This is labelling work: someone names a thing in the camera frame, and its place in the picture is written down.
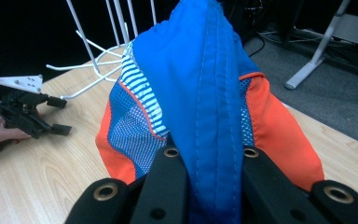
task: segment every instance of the drying rack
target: drying rack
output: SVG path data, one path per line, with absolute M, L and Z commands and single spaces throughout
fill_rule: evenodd
M 76 11 L 74 6 L 72 5 L 72 1 L 71 0 L 66 0 L 66 3 L 68 4 L 69 9 L 71 10 L 72 13 L 72 17 L 74 18 L 74 21 L 76 23 L 76 33 L 79 35 L 79 37 L 83 40 L 84 46 L 86 47 L 87 53 L 89 54 L 89 58 L 91 60 L 91 63 L 86 63 L 86 64 L 81 64 L 81 65 L 70 65 L 70 66 L 64 66 L 64 67 L 57 67 L 57 66 L 53 66 L 50 64 L 46 64 L 47 68 L 56 70 L 56 71 L 67 71 L 67 70 L 73 70 L 73 69 L 79 69 L 79 68 L 89 68 L 92 67 L 94 70 L 95 75 L 98 77 L 95 81 L 91 82 L 88 86 L 84 87 L 83 89 L 81 89 L 78 92 L 75 92 L 71 95 L 63 95 L 61 96 L 61 99 L 73 99 L 75 97 L 77 97 L 78 95 L 82 94 L 83 92 L 91 89 L 92 87 L 96 86 L 98 83 L 106 80 L 106 81 L 112 81 L 112 82 L 116 82 L 116 79 L 112 79 L 109 78 L 112 74 L 114 74 L 116 71 L 118 71 L 119 69 L 121 69 L 121 54 L 115 53 L 113 52 L 114 49 L 118 49 L 121 48 L 125 45 L 127 45 L 128 43 L 130 43 L 130 38 L 129 38 L 129 33 L 128 33 L 128 29 L 127 29 L 127 23 L 124 22 L 124 17 L 123 17 L 123 13 L 121 10 L 121 5 L 119 3 L 119 0 L 113 0 L 114 6 L 115 6 L 115 10 L 117 13 L 117 18 L 118 18 L 118 23 L 120 25 L 120 31 L 122 34 L 122 37 L 124 39 L 124 44 L 120 44 L 119 39 L 118 39 L 118 33 L 117 33 L 117 27 L 115 25 L 115 21 L 114 21 L 114 17 L 113 17 L 113 11 L 110 5 L 110 1 L 111 0 L 105 0 L 106 2 L 106 9 L 109 13 L 109 19 L 110 22 L 112 24 L 112 29 L 113 29 L 113 33 L 115 35 L 115 40 L 117 45 L 110 48 L 110 49 L 104 49 L 102 47 L 100 47 L 99 45 L 97 45 L 96 43 L 88 40 L 86 38 L 86 35 L 83 32 L 83 29 L 81 27 L 80 21 L 76 15 Z M 132 7 L 132 2 L 131 0 L 127 0 L 127 5 L 130 11 L 130 16 L 131 16 L 131 24 L 132 24 L 132 28 L 133 28 L 133 33 L 134 36 L 138 36 L 138 29 L 136 27 L 136 21 L 135 21 L 135 16 L 133 13 L 133 7 Z M 155 10 L 155 4 L 154 4 L 154 0 L 150 0 L 150 5 L 151 5 L 151 13 L 153 15 L 153 24 L 156 25 L 157 20 L 156 20 L 156 10 Z M 90 46 L 93 46 L 96 49 L 99 49 L 102 53 L 100 55 L 98 55 L 97 57 L 94 57 L 94 55 L 91 52 Z M 117 58 L 117 60 L 113 60 L 113 61 L 108 61 L 108 62 L 100 62 L 101 58 L 106 55 L 106 54 L 110 54 L 113 55 L 115 58 Z M 100 66 L 105 66 L 108 64 L 115 64 L 117 63 L 118 66 L 115 67 L 114 69 L 108 71 L 105 74 L 101 74 L 101 70 L 100 70 Z

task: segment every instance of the gray carpet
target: gray carpet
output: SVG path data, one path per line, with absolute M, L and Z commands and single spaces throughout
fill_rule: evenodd
M 255 37 L 244 48 L 251 54 L 261 46 L 262 41 Z M 251 59 L 266 74 L 272 93 L 282 102 L 358 140 L 358 67 L 326 54 L 326 60 L 294 91 L 283 86 L 310 60 L 316 48 L 317 43 L 283 46 L 266 40 L 266 46 Z M 356 55 L 348 57 L 358 61 Z

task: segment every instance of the black cable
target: black cable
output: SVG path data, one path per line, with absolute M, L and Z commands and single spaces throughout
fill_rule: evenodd
M 261 38 L 260 35 L 257 35 L 257 38 L 259 38 L 259 39 L 261 40 L 261 42 L 263 43 L 263 45 L 262 45 L 261 48 L 258 49 L 257 51 L 255 51 L 255 52 L 249 54 L 249 58 L 252 57 L 252 56 L 254 56 L 255 54 L 257 54 L 258 52 L 260 52 L 260 51 L 266 46 L 266 41 L 264 41 L 264 39 Z

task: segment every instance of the wooden table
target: wooden table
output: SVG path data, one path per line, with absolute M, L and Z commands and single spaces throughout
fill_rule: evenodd
M 45 83 L 42 92 L 72 94 L 96 78 L 91 68 L 73 70 Z M 38 107 L 48 123 L 72 126 L 68 136 L 44 135 L 0 153 L 0 223 L 63 223 L 86 187 L 109 176 L 94 140 L 113 84 L 100 83 L 62 110 Z M 289 110 L 321 157 L 326 178 L 358 191 L 358 142 Z

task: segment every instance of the white bracket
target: white bracket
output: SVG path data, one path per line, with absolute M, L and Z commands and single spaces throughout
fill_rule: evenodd
M 0 85 L 21 91 L 40 93 L 42 91 L 43 76 L 31 77 L 0 77 Z

